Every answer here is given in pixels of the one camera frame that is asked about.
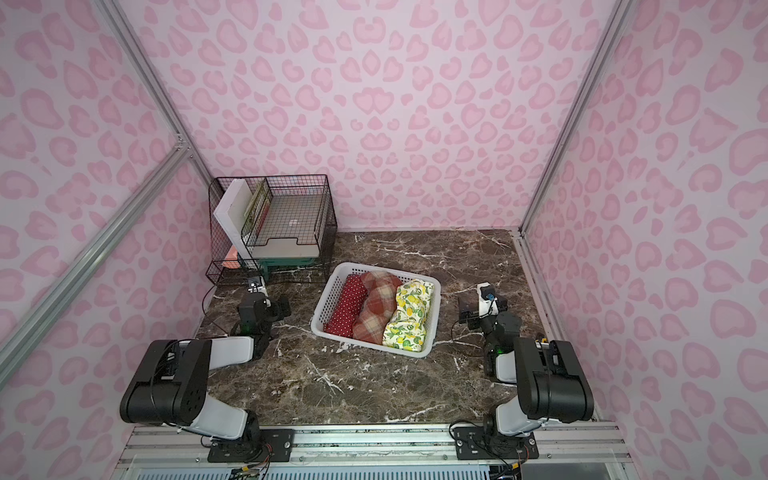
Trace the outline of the green lemon print skirt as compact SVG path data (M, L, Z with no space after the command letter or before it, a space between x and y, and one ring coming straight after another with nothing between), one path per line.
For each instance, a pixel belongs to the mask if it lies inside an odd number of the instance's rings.
M398 287L396 310L383 332L384 346L410 352L422 351L433 292L434 284L420 279Z

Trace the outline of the red polka dot skirt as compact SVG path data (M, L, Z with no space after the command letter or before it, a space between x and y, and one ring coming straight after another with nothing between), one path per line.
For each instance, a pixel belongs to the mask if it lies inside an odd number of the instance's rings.
M324 332L339 337L351 338L353 336L353 326L362 311L367 296L368 290L364 285L362 276L359 274L348 276L342 287L331 319L324 327Z

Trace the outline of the red plaid skirt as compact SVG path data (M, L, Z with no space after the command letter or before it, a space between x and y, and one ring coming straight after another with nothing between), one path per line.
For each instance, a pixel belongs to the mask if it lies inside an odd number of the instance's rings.
M365 272L361 280L367 296L353 324L352 338L381 344L384 330L397 309L396 294L402 281L384 270Z

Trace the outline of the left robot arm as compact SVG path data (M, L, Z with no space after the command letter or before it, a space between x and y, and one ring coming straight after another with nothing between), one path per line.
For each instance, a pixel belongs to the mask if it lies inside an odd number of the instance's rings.
M247 292L237 307L239 323L226 337L155 340L147 348L120 402L129 424L180 428L210 437L216 446L263 443L256 414L208 393L209 373L260 359L273 325L292 314L289 300Z

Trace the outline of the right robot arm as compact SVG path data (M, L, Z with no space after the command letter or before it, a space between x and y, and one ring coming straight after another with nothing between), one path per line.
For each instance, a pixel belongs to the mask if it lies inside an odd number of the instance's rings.
M572 344L521 335L522 319L494 286L476 286L477 298L459 299L459 321L482 333L486 377L516 389L516 397L494 407L484 421L491 438L528 437L556 421L588 421L594 396Z

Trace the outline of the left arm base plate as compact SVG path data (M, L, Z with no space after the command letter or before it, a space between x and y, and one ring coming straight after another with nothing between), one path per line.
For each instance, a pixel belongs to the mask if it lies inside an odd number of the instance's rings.
M294 429L262 429L254 439L214 439L208 450L208 463L254 464L266 460L288 462L294 445Z

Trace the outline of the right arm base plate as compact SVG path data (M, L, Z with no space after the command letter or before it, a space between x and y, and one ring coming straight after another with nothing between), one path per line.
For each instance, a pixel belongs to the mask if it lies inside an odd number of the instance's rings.
M484 427L460 423L449 427L459 460L504 460L524 463L539 458L533 434L512 437L489 434Z

